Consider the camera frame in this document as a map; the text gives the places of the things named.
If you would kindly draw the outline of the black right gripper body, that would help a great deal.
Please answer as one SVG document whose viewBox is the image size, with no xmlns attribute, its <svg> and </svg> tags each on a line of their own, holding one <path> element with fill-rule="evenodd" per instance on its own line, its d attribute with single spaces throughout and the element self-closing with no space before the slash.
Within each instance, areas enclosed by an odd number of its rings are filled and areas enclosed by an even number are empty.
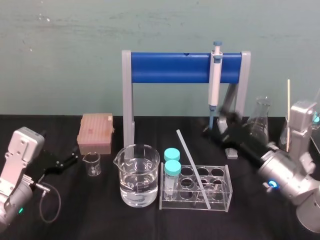
<svg viewBox="0 0 320 240">
<path fill-rule="evenodd" d="M 238 156 L 251 164 L 263 164 L 262 156 L 266 153 L 266 145 L 252 136 L 247 124 L 243 124 L 236 112 L 225 114 L 228 127 L 222 134 L 222 146 L 237 151 Z"/>
</svg>

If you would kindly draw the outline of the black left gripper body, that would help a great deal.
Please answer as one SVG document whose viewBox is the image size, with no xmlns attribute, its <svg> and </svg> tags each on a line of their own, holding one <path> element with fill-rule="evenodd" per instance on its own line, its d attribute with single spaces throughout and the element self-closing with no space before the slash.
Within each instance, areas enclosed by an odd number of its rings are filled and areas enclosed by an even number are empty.
<svg viewBox="0 0 320 240">
<path fill-rule="evenodd" d="M 34 183 L 38 183 L 49 174 L 60 174 L 65 167 L 62 160 L 53 153 L 42 150 L 29 166 L 29 176 Z"/>
</svg>

